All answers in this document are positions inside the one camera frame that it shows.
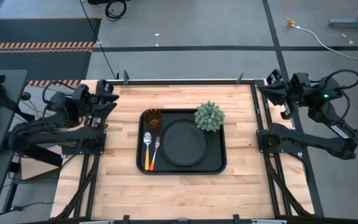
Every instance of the wooden table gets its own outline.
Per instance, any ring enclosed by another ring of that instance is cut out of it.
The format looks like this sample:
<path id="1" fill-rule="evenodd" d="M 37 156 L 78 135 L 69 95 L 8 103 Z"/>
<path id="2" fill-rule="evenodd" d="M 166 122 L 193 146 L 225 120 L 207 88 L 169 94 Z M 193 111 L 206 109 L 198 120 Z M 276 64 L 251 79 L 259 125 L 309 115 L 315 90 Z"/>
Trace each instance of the wooden table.
<path id="1" fill-rule="evenodd" d="M 83 83 L 94 91 L 96 81 Z M 131 220 L 232 219 L 234 214 L 274 217 L 255 134 L 258 126 L 250 85 L 121 85 L 115 86 L 114 93 L 120 99 L 108 117 L 92 220 L 122 220 L 123 215 L 130 215 Z M 263 108 L 260 93 L 258 97 Z M 218 175 L 141 173 L 135 164 L 140 114 L 150 108 L 196 108 L 208 100 L 215 101 L 226 114 L 226 169 Z M 280 117 L 283 108 L 270 106 L 273 122 L 291 127 L 289 120 Z M 262 117 L 267 128 L 264 111 Z M 287 187 L 313 213 L 301 162 L 286 154 L 281 159 Z M 59 214 L 76 192 L 82 161 L 83 156 L 76 156 L 62 169 L 51 217 Z M 276 190 L 284 214 L 282 196 L 278 187 Z"/>

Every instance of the orange-handled fork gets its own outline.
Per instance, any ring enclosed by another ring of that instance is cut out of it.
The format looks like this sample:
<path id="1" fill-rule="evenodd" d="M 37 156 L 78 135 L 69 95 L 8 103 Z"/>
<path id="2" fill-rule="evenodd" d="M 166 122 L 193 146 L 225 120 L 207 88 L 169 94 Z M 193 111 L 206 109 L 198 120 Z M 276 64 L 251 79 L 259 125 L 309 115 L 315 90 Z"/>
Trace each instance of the orange-handled fork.
<path id="1" fill-rule="evenodd" d="M 155 155 L 156 155 L 156 153 L 157 153 L 158 147 L 160 147 L 160 137 L 157 137 L 157 139 L 155 140 L 155 151 L 154 151 L 154 156 L 153 156 L 152 165 L 150 166 L 150 171 L 153 171 L 153 170 L 154 170 Z"/>

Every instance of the artificial plant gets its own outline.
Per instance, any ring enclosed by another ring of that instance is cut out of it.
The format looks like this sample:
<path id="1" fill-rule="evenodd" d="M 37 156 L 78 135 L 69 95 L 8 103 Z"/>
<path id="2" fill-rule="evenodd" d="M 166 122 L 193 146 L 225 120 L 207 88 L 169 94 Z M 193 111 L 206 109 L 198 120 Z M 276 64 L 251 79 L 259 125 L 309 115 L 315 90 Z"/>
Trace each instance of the artificial plant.
<path id="1" fill-rule="evenodd" d="M 206 131 L 216 132 L 221 129 L 224 120 L 224 113 L 215 102 L 208 101 L 197 107 L 196 124 L 197 128 Z"/>

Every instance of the black plate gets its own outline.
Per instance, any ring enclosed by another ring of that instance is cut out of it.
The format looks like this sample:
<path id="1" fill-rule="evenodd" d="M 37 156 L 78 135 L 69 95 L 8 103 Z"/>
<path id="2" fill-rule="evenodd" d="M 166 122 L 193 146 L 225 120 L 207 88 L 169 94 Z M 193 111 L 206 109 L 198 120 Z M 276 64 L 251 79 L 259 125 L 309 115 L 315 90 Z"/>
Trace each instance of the black plate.
<path id="1" fill-rule="evenodd" d="M 175 165 L 194 165 L 204 158 L 207 151 L 208 135 L 190 119 L 178 119 L 162 131 L 161 152 Z"/>
<path id="2" fill-rule="evenodd" d="M 136 166 L 144 174 L 148 175 L 183 175 L 183 174 L 219 174 L 227 164 L 226 147 L 224 144 L 224 126 L 216 132 L 208 131 L 208 150 L 202 160 L 191 166 L 178 166 L 170 162 L 163 156 L 161 145 L 155 156 L 154 171 L 146 171 L 145 155 L 146 144 L 143 143 L 143 135 L 149 132 L 152 135 L 152 143 L 149 145 L 150 164 L 155 152 L 155 139 L 157 136 L 162 137 L 162 131 L 172 122 L 179 119 L 188 119 L 194 122 L 196 116 L 194 113 L 197 109 L 158 109 L 161 111 L 161 128 L 156 131 L 149 127 L 144 121 L 144 113 L 139 118 L 139 132 L 137 137 Z"/>

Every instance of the gray floor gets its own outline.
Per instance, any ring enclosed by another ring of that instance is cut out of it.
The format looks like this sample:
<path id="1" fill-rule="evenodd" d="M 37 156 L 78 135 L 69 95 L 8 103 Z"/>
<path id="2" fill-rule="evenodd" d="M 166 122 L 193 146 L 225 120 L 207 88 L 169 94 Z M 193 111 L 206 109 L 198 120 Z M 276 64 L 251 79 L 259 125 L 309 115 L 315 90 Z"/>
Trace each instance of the gray floor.
<path id="1" fill-rule="evenodd" d="M 329 18 L 358 15 L 358 1 L 299 0 L 290 1 L 288 16 L 296 25 L 315 32 L 327 45 L 358 45 L 358 29 L 333 29 Z M 287 27 L 283 17 L 284 0 L 268 0 L 277 36 L 282 46 L 318 46 L 306 32 Z M 89 6 L 89 16 L 104 18 L 103 8 Z M 5 0 L 0 17 L 75 17 L 83 16 L 77 0 Z M 132 0 L 126 15 L 117 22 L 102 20 L 99 38 L 104 47 L 246 45 L 272 46 L 264 7 L 260 0 Z M 358 57 L 358 52 L 344 52 Z M 197 51 L 197 52 L 108 52 L 115 72 L 128 71 L 131 78 L 265 78 L 278 68 L 274 51 Z M 358 70 L 358 62 L 332 52 L 284 52 L 288 73 L 307 72 L 317 80 L 340 68 Z M 111 78 L 102 53 L 94 52 L 88 79 Z M 349 73 L 335 77 L 346 84 L 354 79 Z M 39 94 L 39 90 L 29 90 Z M 346 118 L 358 128 L 358 86 L 347 90 L 352 104 Z M 334 102 L 341 114 L 344 99 Z M 300 110 L 305 132 L 333 136 L 325 126 L 312 122 L 307 111 Z M 358 218 L 358 148 L 357 158 L 341 161 L 319 149 L 310 149 L 316 183 L 326 217 Z M 19 187 L 14 203 L 50 202 L 56 181 L 31 183 Z M 37 205 L 23 212 L 0 217 L 0 223 L 46 220 L 51 206 Z"/>

